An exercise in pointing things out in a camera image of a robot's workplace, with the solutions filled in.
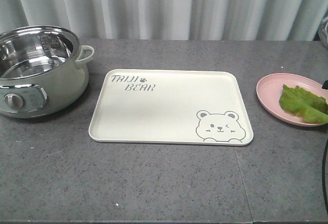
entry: rectangular tray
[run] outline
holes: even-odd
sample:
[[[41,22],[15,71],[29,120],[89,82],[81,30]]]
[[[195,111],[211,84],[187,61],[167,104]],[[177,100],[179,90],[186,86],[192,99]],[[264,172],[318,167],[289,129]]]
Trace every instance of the rectangular tray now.
[[[99,142],[245,146],[253,130],[227,72],[110,71],[89,126]]]

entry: bear face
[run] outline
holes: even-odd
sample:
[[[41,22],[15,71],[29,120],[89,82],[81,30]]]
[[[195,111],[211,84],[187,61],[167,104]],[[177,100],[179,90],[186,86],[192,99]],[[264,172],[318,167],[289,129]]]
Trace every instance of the bear face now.
[[[196,133],[203,141],[240,142],[246,136],[238,123],[238,114],[227,111],[225,114],[210,114],[206,110],[197,112],[199,119]]]

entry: black cable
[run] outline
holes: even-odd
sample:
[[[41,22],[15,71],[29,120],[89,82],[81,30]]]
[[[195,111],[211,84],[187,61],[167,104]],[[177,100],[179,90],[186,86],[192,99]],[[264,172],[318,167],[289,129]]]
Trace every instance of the black cable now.
[[[324,148],[323,159],[322,159],[322,190],[323,190],[323,198],[324,198],[324,205],[326,206],[326,211],[328,214],[328,199],[327,199],[327,190],[326,190],[326,157],[328,151],[328,139],[326,142],[326,146]]]

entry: pink plate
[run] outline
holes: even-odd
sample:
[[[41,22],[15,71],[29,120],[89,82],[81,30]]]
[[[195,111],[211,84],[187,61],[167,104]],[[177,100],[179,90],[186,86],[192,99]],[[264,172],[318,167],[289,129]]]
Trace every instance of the pink plate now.
[[[288,87],[303,87],[307,91],[328,100],[328,90],[322,89],[322,85],[314,80],[296,74],[276,73],[263,77],[257,83],[256,93],[264,108],[278,119],[290,124],[302,127],[316,127],[323,125],[305,123],[301,117],[289,114],[280,107],[279,99],[282,94],[283,84]]]

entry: lettuce leaf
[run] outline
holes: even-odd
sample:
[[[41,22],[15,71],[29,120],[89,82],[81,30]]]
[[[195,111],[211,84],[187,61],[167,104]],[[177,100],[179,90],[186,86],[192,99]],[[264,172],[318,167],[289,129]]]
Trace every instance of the lettuce leaf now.
[[[283,110],[302,117],[307,123],[328,123],[326,100],[302,87],[283,85],[279,104]]]

